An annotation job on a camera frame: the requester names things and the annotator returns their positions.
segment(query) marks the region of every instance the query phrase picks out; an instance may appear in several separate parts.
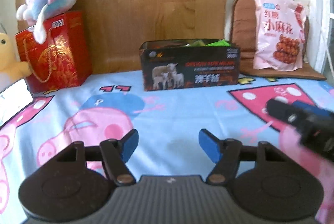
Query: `pink snack bag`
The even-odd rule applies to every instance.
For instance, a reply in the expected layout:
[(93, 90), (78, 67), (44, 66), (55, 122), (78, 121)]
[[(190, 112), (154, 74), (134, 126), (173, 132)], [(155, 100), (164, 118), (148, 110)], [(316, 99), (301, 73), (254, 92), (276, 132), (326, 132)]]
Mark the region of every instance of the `pink snack bag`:
[(303, 66), (305, 8), (293, 0), (254, 0), (256, 42), (254, 69), (292, 71)]

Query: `white door frame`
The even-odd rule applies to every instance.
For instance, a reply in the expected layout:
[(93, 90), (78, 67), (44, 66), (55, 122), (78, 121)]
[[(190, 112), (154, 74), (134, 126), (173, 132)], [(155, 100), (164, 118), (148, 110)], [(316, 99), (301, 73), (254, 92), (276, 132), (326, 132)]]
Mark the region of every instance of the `white door frame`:
[(326, 61), (326, 46), (330, 26), (330, 0), (310, 0), (310, 31), (307, 43), (307, 57), (310, 65), (322, 72)]

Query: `yellow duck toy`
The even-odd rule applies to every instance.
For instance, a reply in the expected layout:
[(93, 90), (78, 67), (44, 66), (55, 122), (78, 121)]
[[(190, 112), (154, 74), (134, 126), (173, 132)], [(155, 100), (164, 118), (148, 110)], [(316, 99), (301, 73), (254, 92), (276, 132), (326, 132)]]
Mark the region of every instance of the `yellow duck toy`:
[(28, 62), (17, 62), (9, 36), (0, 33), (0, 92), (29, 75), (31, 71)]

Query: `gold rope handle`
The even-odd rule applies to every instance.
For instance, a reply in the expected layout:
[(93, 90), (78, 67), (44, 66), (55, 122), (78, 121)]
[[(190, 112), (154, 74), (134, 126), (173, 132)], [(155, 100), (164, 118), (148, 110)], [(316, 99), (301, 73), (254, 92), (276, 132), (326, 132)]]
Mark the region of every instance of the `gold rope handle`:
[[(48, 35), (49, 35), (49, 38), (53, 40), (52, 36), (51, 36), (51, 28), (49, 29), (49, 32), (48, 32)], [(50, 44), (49, 46), (47, 47), (47, 52), (48, 52), (48, 65), (49, 65), (49, 75), (47, 76), (47, 78), (45, 80), (42, 80), (37, 74), (36, 72), (34, 71), (34, 69), (32, 68), (32, 64), (30, 62), (30, 59), (29, 59), (29, 55), (28, 55), (28, 50), (27, 50), (27, 45), (26, 45), (26, 40), (25, 38), (23, 39), (23, 46), (24, 46), (24, 52), (25, 52), (25, 57), (27, 59), (27, 62), (29, 63), (29, 68), (31, 69), (31, 72), (32, 74), (36, 77), (36, 79), (38, 81), (40, 81), (41, 83), (46, 83), (50, 77), (51, 77), (51, 72), (52, 72), (52, 68), (51, 68), (51, 48), (50, 48)]]

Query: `cartoon tablecloth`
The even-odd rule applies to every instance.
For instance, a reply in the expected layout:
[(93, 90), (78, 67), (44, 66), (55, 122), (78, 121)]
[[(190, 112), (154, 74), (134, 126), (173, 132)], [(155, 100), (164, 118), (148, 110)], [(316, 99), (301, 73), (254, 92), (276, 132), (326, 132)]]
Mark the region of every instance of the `cartoon tablecloth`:
[[(233, 86), (143, 91), (140, 71), (92, 75), (81, 87), (34, 95), (33, 105), (0, 130), (0, 223), (25, 220), (17, 193), (25, 177), (76, 140), (86, 146), (139, 132), (127, 166), (141, 175), (206, 177), (214, 164), (198, 144), (198, 132), (255, 146), (266, 140), (317, 177), (325, 199), (317, 214), (334, 223), (334, 165), (298, 146), (293, 128), (268, 116), (270, 98), (303, 101), (334, 110), (334, 89), (324, 81), (263, 79), (240, 75)], [(101, 170), (98, 162), (88, 167)], [(252, 167), (242, 163), (239, 173)]]

